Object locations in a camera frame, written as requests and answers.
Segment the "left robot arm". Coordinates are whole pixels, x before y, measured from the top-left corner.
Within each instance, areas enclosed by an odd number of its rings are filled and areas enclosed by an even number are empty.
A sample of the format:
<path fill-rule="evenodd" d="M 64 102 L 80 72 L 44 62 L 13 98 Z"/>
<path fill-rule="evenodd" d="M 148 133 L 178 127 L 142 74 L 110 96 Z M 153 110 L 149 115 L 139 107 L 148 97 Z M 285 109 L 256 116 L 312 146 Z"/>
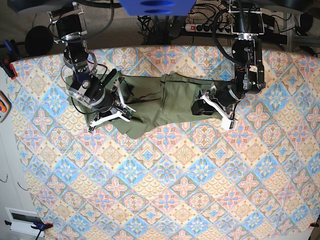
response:
<path fill-rule="evenodd" d="M 214 17 L 212 38 L 222 55 L 234 64 L 234 78 L 225 82 L 214 81 L 211 88 L 200 90 L 191 112 L 195 116 L 235 115 L 236 107 L 246 95 L 255 95 L 266 87 L 262 61 L 262 41 L 265 33 L 261 8 L 254 3 L 224 0 L 225 6 Z M 218 41 L 218 21 L 226 14 L 233 19 L 231 33 L 237 37 L 228 54 Z"/>

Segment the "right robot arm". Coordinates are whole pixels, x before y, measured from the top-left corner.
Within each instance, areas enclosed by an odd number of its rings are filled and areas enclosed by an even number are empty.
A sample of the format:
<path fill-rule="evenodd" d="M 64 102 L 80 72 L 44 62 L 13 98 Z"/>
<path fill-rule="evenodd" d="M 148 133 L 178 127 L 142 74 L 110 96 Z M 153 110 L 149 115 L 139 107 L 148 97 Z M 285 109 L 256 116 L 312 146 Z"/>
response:
<path fill-rule="evenodd" d="M 106 90 L 117 70 L 105 73 L 102 78 L 97 76 L 98 63 L 95 54 L 87 48 L 88 32 L 82 14 L 79 4 L 71 1 L 49 12 L 50 23 L 56 29 L 54 38 L 65 43 L 63 60 L 73 71 L 72 82 L 67 84 L 71 100 L 78 101 L 99 117 L 105 117 L 117 110 L 116 88 Z"/>

